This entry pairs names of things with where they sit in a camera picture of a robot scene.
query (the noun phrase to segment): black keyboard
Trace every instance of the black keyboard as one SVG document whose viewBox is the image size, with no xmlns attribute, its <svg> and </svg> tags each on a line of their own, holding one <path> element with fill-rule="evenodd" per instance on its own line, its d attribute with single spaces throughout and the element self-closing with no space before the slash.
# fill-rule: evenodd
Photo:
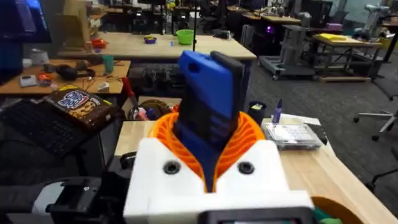
<svg viewBox="0 0 398 224">
<path fill-rule="evenodd" d="M 0 113 L 0 120 L 60 159 L 86 140 L 88 133 L 44 104 L 22 100 Z"/>
</svg>

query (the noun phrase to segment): wooden workbench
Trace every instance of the wooden workbench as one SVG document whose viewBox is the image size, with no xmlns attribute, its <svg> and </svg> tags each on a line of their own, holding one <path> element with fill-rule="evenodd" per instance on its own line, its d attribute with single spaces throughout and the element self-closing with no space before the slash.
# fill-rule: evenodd
<svg viewBox="0 0 398 224">
<path fill-rule="evenodd" d="M 261 17 L 256 16 L 253 12 L 245 12 L 242 16 L 251 19 L 251 20 L 261 20 Z"/>
<path fill-rule="evenodd" d="M 145 44 L 143 35 L 132 35 L 128 33 L 99 33 L 99 37 L 109 44 L 101 55 L 113 55 L 118 59 L 178 59 L 183 50 L 192 50 L 192 45 L 180 45 L 177 37 L 173 35 L 154 34 L 157 38 L 155 44 Z M 198 35 L 196 51 L 209 54 L 217 50 L 237 60 L 254 60 L 256 56 L 248 49 L 240 45 L 236 40 L 223 40 L 210 35 Z M 62 51 L 58 53 L 61 57 L 85 58 L 93 52 Z"/>
<path fill-rule="evenodd" d="M 314 40 L 323 42 L 325 44 L 328 44 L 330 46 L 339 46 L 339 47 L 381 47 L 381 43 L 379 42 L 363 42 L 360 40 L 355 40 L 352 39 L 351 37 L 346 37 L 345 40 L 330 40 L 327 38 L 324 38 L 320 35 L 313 35 L 312 38 Z"/>
<path fill-rule="evenodd" d="M 300 121 L 282 119 L 281 123 L 297 124 Z M 125 121 L 115 156 L 137 150 L 139 141 L 147 136 L 153 124 L 153 121 Z M 305 189 L 311 196 L 339 202 L 365 224 L 398 223 L 392 213 L 325 146 L 317 151 L 280 151 L 280 156 L 290 189 Z"/>
<path fill-rule="evenodd" d="M 288 16 L 261 16 L 263 19 L 273 22 L 273 23 L 278 23 L 278 24 L 299 24 L 301 21 L 299 19 L 295 19 L 293 17 L 288 17 Z"/>
<path fill-rule="evenodd" d="M 61 65 L 67 64 L 72 67 L 75 67 L 76 60 L 51 60 L 50 63 L 52 65 Z M 129 71 L 130 62 L 129 61 L 120 61 L 118 62 L 118 66 L 114 66 L 114 70 L 112 74 L 108 77 L 104 77 L 105 67 L 104 65 L 95 65 L 90 67 L 95 71 L 95 77 L 91 81 L 88 81 L 88 78 L 77 78 L 75 81 L 67 82 L 61 79 L 61 77 L 57 73 L 49 74 L 53 78 L 53 83 L 56 84 L 59 88 L 67 85 L 73 84 L 77 87 L 80 87 L 84 90 L 87 90 L 90 93 L 109 93 L 109 94 L 118 94 L 122 91 L 123 83 L 120 78 L 125 77 Z M 0 94 L 17 94 L 17 95 L 35 95 L 35 94 L 49 94 L 53 92 L 51 87 L 41 87 L 41 86 L 32 86 L 32 87 L 21 87 L 19 84 L 19 79 L 24 75 L 37 75 L 42 71 L 43 67 L 30 67 L 25 69 L 21 75 L 14 77 L 12 80 L 8 81 L 4 85 L 0 86 Z M 109 91 L 108 92 L 98 92 L 97 86 L 100 83 L 108 82 L 109 83 Z"/>
<path fill-rule="evenodd" d="M 227 6 L 227 10 L 230 12 L 249 12 L 249 9 L 245 9 L 239 6 Z"/>
</svg>

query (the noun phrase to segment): black screw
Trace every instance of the black screw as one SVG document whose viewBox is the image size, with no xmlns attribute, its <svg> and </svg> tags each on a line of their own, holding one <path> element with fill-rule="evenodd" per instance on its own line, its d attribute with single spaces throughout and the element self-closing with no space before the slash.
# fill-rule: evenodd
<svg viewBox="0 0 398 224">
<path fill-rule="evenodd" d="M 163 170 L 166 174 L 168 175 L 174 175 L 178 173 L 181 169 L 181 165 L 177 161 L 168 161 L 166 164 L 163 166 Z"/>
<path fill-rule="evenodd" d="M 239 172 L 242 174 L 252 174 L 254 172 L 254 166 L 250 162 L 240 162 L 238 164 Z"/>
</svg>

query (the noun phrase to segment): blue marker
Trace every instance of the blue marker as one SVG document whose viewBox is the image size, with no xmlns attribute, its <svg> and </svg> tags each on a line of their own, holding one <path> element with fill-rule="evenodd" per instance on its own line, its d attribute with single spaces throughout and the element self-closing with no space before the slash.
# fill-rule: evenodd
<svg viewBox="0 0 398 224">
<path fill-rule="evenodd" d="M 280 115 L 282 114 L 282 99 L 279 100 L 278 105 L 275 108 L 274 115 L 272 117 L 272 122 L 278 124 L 280 120 Z"/>
</svg>

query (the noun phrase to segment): floor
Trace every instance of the floor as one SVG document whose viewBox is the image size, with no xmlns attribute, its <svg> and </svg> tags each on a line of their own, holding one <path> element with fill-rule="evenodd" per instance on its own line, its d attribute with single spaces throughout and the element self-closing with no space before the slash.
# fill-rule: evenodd
<svg viewBox="0 0 398 224">
<path fill-rule="evenodd" d="M 384 64 L 379 72 L 386 78 L 398 80 L 398 55 L 392 63 Z M 381 109 L 395 112 L 398 100 L 390 102 L 379 88 L 366 83 L 322 83 L 310 80 L 272 80 L 271 75 L 253 65 L 246 104 L 260 100 L 267 105 L 266 114 L 273 112 L 283 99 L 283 113 L 318 118 L 326 131 L 336 155 L 362 181 L 369 182 L 377 173 L 398 167 L 390 149 L 398 147 L 395 127 L 379 142 L 371 140 L 385 121 L 363 118 L 358 124 L 353 117 L 359 112 L 379 113 Z M 378 182 L 376 196 L 398 217 L 398 174 Z"/>
</svg>

